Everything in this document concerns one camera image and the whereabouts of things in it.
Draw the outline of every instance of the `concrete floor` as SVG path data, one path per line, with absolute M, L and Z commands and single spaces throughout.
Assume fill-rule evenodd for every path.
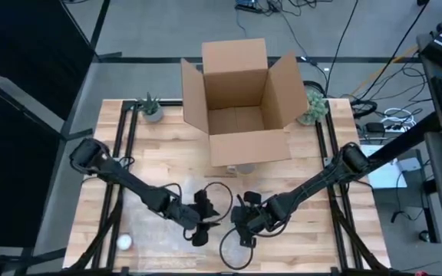
M 90 0 L 68 5 L 75 21 L 88 38 L 93 33 L 102 2 L 103 0 Z M 286 0 L 283 2 L 286 3 L 285 9 L 297 12 Z M 300 17 L 289 14 L 285 16 L 309 56 L 333 57 L 353 4 L 352 0 L 318 3 L 315 9 L 303 7 Z M 122 51 L 126 57 L 199 57 L 200 45 L 204 41 L 244 37 L 243 31 L 236 25 L 233 5 L 234 1 L 213 0 L 112 0 L 97 44 L 97 53 Z M 419 11 L 415 0 L 360 1 L 342 42 L 339 56 L 389 57 Z M 416 35 L 434 29 L 439 21 L 442 21 L 442 1 L 431 0 L 399 53 L 415 44 Z M 281 15 L 266 17 L 240 12 L 239 22 L 246 29 L 249 38 L 266 39 L 268 55 L 283 55 L 288 51 L 302 54 Z M 325 68 L 330 64 L 319 66 Z M 381 66 L 383 64 L 336 64 L 331 74 L 328 94 L 339 97 L 352 92 Z M 400 67 L 401 64 L 391 65 L 385 75 L 392 74 Z M 414 67 L 422 71 L 420 64 Z M 299 69 L 303 80 L 318 81 L 320 84 L 325 82 L 322 73 L 310 65 L 299 64 Z M 397 76 L 379 95 L 394 95 L 419 83 L 417 78 Z M 163 99 L 181 98 L 180 66 L 92 64 L 72 130 L 94 127 L 103 99 L 144 97 L 148 91 Z M 383 111 L 389 107 L 403 107 L 416 92 L 417 88 L 400 97 L 379 100 L 378 109 Z M 426 87 L 418 99 L 429 97 Z M 416 121 L 433 110 L 430 102 L 416 104 L 409 110 L 415 108 L 423 109 L 415 117 Z M 357 123 L 377 120 L 373 115 Z M 77 144 L 78 141 L 69 142 L 64 149 L 35 254 L 62 248 L 68 243 L 82 176 L 69 168 L 67 156 Z M 425 269 L 431 274 L 442 274 L 442 243 L 433 245 L 417 239 L 417 233 L 425 229 L 424 218 L 416 222 L 398 219 L 391 224 L 389 221 L 395 207 L 381 205 L 379 192 L 375 194 L 375 199 L 392 267 L 402 270 L 439 261 Z M 433 201 L 437 213 L 440 214 L 437 197 Z M 413 208 L 407 211 L 411 214 L 418 212 Z M 439 228 L 442 238 L 441 218 Z M 56 260 L 35 266 L 30 272 L 56 271 L 61 264 L 62 260 Z

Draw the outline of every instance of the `wooden table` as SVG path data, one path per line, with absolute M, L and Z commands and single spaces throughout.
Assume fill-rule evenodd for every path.
M 114 145 L 121 104 L 121 100 L 103 102 L 94 134 L 94 138 L 104 141 L 110 148 Z M 348 100 L 330 100 L 330 104 L 338 145 L 343 146 L 350 141 L 358 143 Z M 209 164 L 208 137 L 183 122 L 182 107 L 165 107 L 164 112 L 165 117 L 158 124 L 148 124 L 139 117 L 133 149 L 136 162 L 130 171 L 151 185 L 179 183 L 183 187 L 185 203 L 192 202 L 194 192 L 212 181 L 224 182 L 233 194 L 242 195 L 251 190 L 262 193 L 262 199 L 265 199 L 293 189 L 322 170 L 314 126 L 291 123 L 285 128 L 292 159 L 257 164 L 252 174 L 233 176 L 228 174 L 226 167 L 214 168 Z M 123 145 L 129 124 L 130 116 L 125 126 Z M 324 132 L 328 154 L 331 155 L 325 125 Z M 83 184 L 64 267 L 72 265 L 79 258 L 97 233 L 104 191 L 105 184 L 100 180 Z M 225 189 L 213 186 L 208 189 L 208 196 L 219 213 L 227 210 L 229 196 Z M 222 221 L 221 226 L 210 230 L 207 245 L 194 248 L 183 240 L 181 227 L 147 211 L 139 197 L 127 191 L 124 198 L 120 232 L 132 235 L 134 246 L 129 251 L 117 250 L 115 270 L 128 266 L 130 271 L 229 271 L 218 254 L 220 239 L 233 227 L 229 217 Z M 358 234 L 378 260 L 389 267 L 371 189 L 352 183 L 349 198 Z M 238 235 L 233 233 L 226 239 L 223 249 L 224 255 L 234 266 L 242 265 L 248 258 L 249 250 L 238 246 L 238 242 Z M 347 235 L 345 243 L 348 262 L 352 267 Z M 102 262 L 107 248 L 108 241 L 104 243 Z M 275 238 L 258 238 L 252 264 L 243 271 L 327 272 L 331 266 L 339 266 L 338 253 L 327 192 L 322 190 L 299 206 L 284 233 Z

